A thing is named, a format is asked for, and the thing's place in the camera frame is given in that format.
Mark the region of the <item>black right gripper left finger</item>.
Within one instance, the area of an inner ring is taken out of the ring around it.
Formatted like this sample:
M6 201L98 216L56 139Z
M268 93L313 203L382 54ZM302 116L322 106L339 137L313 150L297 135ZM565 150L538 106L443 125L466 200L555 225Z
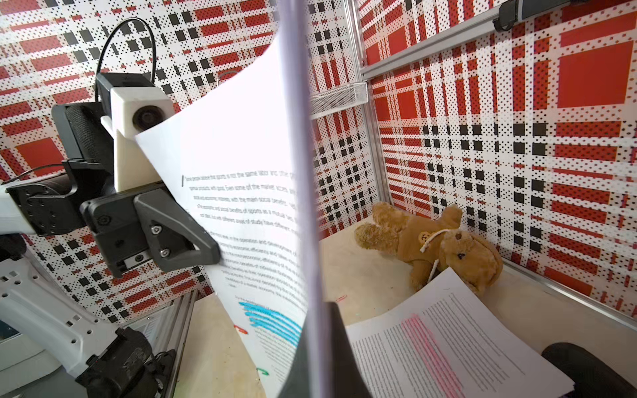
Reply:
M308 349L308 335L310 331L310 316L315 312L310 308L302 328L299 345L296 349L289 374L283 384L278 398L310 398L310 355Z

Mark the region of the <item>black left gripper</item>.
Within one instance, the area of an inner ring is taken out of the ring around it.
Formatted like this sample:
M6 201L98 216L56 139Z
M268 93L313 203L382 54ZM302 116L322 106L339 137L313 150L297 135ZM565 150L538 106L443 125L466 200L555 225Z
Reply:
M165 273L222 259L217 242L163 187L151 183L81 204L80 213L114 278L152 257Z

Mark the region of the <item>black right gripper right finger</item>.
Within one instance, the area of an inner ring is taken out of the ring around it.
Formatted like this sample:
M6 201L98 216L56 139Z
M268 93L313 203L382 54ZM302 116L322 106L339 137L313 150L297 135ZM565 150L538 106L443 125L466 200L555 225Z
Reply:
M370 398L372 395L358 369L339 307L331 302L327 303L327 308L330 319L332 396Z

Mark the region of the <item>document with pink highlight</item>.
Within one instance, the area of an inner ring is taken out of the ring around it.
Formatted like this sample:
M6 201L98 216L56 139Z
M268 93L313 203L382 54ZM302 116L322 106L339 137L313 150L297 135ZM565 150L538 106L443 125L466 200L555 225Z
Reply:
M564 397L575 386L451 269L347 333L374 397Z

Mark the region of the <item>document with blue highlight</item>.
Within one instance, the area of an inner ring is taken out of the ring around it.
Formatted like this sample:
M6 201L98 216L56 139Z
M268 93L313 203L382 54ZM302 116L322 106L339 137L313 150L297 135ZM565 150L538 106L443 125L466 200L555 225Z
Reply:
M311 397L329 397L310 120L306 4L278 3L262 56L137 143L177 203L217 242L205 270L267 396L289 374L310 308Z

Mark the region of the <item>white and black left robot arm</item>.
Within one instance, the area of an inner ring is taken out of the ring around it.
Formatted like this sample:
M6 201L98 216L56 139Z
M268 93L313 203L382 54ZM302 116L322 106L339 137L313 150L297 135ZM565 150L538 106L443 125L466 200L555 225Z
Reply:
M114 276L148 261L165 272L215 265L217 242L164 184L114 189L114 140L98 102L57 105L52 116L69 159L51 174L35 167L1 185L1 319L56 358L90 397L164 397L175 349L156 353L140 331L103 321L65 294L28 235L89 227Z

